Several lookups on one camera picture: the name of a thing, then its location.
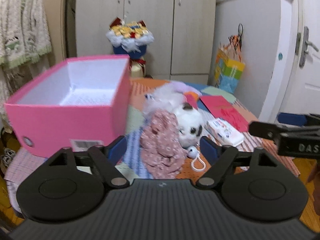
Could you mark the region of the white tissue pack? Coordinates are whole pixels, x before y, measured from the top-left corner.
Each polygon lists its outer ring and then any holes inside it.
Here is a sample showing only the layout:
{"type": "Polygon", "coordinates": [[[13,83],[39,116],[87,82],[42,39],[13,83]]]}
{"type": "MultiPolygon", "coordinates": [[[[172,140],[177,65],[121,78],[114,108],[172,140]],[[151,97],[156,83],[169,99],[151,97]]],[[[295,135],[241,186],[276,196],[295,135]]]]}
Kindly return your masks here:
{"type": "Polygon", "coordinates": [[[244,135],[226,120],[220,118],[209,120],[205,128],[221,145],[237,147],[244,142],[244,135]]]}

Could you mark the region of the white panda plush toy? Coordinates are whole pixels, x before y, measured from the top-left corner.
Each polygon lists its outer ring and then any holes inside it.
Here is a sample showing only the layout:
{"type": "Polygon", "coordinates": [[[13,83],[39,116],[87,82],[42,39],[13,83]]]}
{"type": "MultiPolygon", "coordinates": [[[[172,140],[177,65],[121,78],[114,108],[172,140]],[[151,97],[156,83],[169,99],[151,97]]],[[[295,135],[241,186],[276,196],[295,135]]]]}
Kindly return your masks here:
{"type": "Polygon", "coordinates": [[[179,105],[174,114],[177,119],[178,141],[183,148],[196,146],[204,130],[202,114],[191,104],[185,102],[179,105]]]}

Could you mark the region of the red envelope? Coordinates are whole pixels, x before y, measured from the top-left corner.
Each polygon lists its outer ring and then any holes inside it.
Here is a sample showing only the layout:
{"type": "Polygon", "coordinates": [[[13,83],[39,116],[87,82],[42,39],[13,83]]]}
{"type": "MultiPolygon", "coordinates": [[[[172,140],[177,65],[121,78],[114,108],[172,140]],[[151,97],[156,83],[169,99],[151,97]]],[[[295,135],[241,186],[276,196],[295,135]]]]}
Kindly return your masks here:
{"type": "Polygon", "coordinates": [[[223,96],[203,95],[200,100],[213,117],[226,120],[239,132],[248,131],[246,119],[223,96]]]}

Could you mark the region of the pink floral cloth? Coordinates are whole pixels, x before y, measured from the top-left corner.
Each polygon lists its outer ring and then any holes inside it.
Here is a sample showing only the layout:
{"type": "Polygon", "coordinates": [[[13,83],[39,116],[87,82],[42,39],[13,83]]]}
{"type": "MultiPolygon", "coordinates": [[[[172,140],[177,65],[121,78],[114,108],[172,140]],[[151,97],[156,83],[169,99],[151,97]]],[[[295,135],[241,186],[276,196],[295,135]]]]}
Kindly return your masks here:
{"type": "Polygon", "coordinates": [[[174,179],[180,173],[187,156],[178,141],[176,116],[159,109],[140,136],[140,157],[155,179],[174,179]]]}

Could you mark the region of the purple plush toy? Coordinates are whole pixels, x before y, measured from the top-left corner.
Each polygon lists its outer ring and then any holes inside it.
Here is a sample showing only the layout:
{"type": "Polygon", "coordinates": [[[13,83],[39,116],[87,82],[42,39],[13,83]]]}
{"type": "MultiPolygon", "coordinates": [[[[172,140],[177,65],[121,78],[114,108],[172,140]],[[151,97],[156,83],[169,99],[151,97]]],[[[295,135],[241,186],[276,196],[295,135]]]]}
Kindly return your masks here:
{"type": "Polygon", "coordinates": [[[167,82],[152,93],[145,94],[143,116],[149,118],[159,109],[172,112],[179,105],[188,102],[187,95],[196,95],[199,98],[202,93],[181,81],[167,82]]]}

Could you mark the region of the pink cardboard box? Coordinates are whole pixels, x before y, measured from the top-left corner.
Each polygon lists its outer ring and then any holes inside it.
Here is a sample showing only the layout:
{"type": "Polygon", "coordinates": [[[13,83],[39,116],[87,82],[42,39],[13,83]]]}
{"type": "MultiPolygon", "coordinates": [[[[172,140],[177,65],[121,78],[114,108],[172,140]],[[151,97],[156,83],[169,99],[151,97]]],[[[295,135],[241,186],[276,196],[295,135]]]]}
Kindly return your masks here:
{"type": "Polygon", "coordinates": [[[5,103],[21,146],[48,158],[63,147],[81,151],[124,135],[129,65],[126,55],[76,57],[24,85],[5,103]]]}

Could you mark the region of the colourful paper gift bag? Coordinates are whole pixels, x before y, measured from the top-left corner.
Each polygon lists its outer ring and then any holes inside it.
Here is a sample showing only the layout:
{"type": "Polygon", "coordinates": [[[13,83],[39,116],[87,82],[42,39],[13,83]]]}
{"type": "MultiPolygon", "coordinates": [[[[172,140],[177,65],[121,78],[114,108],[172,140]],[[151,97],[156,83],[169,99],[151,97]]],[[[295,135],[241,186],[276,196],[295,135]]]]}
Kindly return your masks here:
{"type": "Polygon", "coordinates": [[[214,86],[233,94],[246,64],[242,60],[242,36],[232,35],[229,44],[220,44],[214,70],[214,86]]]}

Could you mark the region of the white door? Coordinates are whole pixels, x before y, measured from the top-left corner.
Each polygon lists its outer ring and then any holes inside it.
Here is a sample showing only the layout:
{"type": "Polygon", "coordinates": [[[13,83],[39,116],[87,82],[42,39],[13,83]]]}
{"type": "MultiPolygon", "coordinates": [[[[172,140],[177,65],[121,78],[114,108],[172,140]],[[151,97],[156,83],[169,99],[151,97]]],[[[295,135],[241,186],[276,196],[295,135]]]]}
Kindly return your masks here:
{"type": "Polygon", "coordinates": [[[319,48],[319,0],[281,0],[280,34],[276,62],[260,121],[275,122],[278,113],[319,113],[319,52],[308,48],[299,67],[304,27],[319,48]]]}

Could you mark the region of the yellow flower bouquet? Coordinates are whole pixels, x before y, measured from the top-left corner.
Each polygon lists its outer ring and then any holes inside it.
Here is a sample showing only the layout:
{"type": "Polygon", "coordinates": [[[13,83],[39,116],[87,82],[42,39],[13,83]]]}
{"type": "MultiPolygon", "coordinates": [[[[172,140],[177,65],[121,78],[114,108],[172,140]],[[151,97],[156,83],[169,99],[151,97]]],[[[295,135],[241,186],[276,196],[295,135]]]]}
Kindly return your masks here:
{"type": "Polygon", "coordinates": [[[147,47],[155,39],[145,22],[141,20],[125,23],[124,20],[115,18],[106,37],[112,45],[114,54],[129,56],[131,76],[146,77],[144,55],[147,47]]]}

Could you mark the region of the grey wardrobe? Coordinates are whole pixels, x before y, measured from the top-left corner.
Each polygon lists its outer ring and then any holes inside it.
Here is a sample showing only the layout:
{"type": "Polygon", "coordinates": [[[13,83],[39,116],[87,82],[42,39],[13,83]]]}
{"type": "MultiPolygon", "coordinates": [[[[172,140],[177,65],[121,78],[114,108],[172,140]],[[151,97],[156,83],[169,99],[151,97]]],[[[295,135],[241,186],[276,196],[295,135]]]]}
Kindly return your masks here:
{"type": "Polygon", "coordinates": [[[206,84],[216,0],[76,0],[78,56],[130,54],[156,79],[206,84]]]}

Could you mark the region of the cream green knit cardigan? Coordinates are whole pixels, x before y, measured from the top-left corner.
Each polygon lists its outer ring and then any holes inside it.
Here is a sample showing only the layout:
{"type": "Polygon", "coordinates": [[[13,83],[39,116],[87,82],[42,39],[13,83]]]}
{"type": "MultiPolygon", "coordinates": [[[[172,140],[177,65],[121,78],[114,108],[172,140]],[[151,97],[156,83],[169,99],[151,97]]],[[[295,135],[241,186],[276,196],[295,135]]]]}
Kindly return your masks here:
{"type": "Polygon", "coordinates": [[[1,67],[37,63],[52,51],[43,0],[1,0],[1,67]]]}

